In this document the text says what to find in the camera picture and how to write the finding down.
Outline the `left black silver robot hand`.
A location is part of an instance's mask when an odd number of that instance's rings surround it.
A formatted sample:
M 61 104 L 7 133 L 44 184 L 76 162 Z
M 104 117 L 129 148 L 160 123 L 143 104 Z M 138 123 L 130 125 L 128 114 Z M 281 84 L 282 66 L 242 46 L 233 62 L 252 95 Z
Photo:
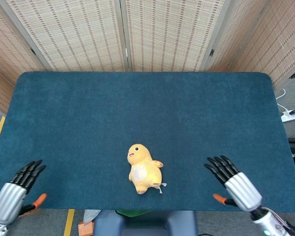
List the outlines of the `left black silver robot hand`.
M 0 190 L 0 225 L 11 224 L 18 216 L 37 209 L 47 198 L 47 194 L 43 193 L 32 204 L 24 205 L 36 179 L 46 168 L 41 163 L 42 160 L 29 162 Z

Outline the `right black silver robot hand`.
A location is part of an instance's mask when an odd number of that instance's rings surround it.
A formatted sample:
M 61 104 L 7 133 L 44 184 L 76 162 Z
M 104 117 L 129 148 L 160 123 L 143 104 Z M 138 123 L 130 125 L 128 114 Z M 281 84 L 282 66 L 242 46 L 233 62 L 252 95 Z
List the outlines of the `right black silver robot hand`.
M 207 158 L 204 166 L 224 186 L 234 203 L 244 212 L 252 212 L 261 206 L 262 196 L 249 178 L 227 157 Z

